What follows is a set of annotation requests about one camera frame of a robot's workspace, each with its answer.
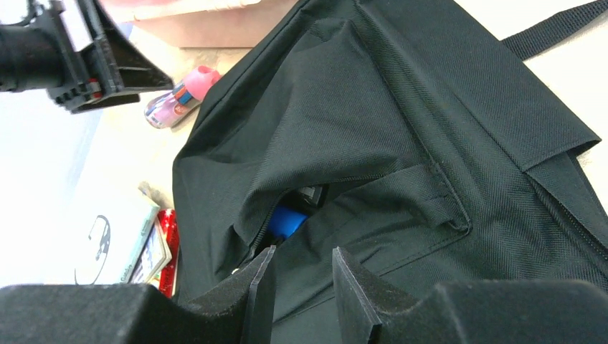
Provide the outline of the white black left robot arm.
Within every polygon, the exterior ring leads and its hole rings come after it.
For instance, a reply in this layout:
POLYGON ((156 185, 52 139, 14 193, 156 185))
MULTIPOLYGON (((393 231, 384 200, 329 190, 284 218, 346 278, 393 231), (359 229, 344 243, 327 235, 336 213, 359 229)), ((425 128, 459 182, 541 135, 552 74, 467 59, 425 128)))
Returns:
POLYGON ((146 58, 99 1, 78 1, 91 43, 76 50, 61 17, 63 1, 28 1, 27 15, 1 25, 1 91, 46 90, 72 114, 131 104, 174 83, 146 58))

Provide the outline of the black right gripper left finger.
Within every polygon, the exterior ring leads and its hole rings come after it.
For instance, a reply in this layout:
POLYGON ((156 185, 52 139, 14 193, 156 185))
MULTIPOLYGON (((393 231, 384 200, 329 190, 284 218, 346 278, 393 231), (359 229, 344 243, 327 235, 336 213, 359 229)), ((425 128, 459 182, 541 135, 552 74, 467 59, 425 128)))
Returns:
POLYGON ((185 305, 150 285, 1 290, 3 343, 268 343, 274 247, 185 305))

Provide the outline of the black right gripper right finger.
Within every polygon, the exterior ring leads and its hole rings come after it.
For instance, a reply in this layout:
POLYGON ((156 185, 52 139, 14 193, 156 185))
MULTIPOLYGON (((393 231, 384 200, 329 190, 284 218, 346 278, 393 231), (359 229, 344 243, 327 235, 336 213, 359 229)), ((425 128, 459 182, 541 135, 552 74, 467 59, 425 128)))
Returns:
POLYGON ((422 299, 335 248, 344 343, 605 343, 607 294, 579 280, 443 282, 422 299))

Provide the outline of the black fabric student bag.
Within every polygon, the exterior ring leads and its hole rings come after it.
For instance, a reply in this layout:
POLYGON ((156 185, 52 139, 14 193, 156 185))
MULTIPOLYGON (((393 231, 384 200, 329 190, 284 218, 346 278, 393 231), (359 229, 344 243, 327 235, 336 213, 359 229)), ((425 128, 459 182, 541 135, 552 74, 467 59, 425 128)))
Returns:
POLYGON ((425 297, 441 282, 607 289, 607 215, 577 156, 599 142, 525 65, 607 10, 496 39, 454 1, 299 1, 209 91, 173 164, 186 305, 274 242, 274 343, 337 343, 332 251, 425 297))

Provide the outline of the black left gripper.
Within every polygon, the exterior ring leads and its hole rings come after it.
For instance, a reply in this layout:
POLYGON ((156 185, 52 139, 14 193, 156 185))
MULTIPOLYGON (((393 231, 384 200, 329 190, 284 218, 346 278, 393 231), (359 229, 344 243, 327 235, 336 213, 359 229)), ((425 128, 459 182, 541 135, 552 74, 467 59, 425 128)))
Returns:
POLYGON ((77 1, 91 43, 74 48, 62 18, 63 1, 31 1, 30 27, 46 34, 62 62, 62 80, 47 89, 49 98, 72 114, 137 103, 139 93, 170 90, 172 79, 131 42, 99 1, 77 1))

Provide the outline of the pink capped small bottle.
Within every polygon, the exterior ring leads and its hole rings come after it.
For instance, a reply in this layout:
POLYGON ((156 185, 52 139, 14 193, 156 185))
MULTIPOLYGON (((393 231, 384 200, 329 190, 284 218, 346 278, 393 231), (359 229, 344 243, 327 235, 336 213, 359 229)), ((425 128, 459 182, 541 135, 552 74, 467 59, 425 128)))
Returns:
POLYGON ((190 71, 172 91, 151 100, 143 114, 158 129, 178 125, 201 104, 210 88, 222 77, 211 67, 198 66, 190 71))

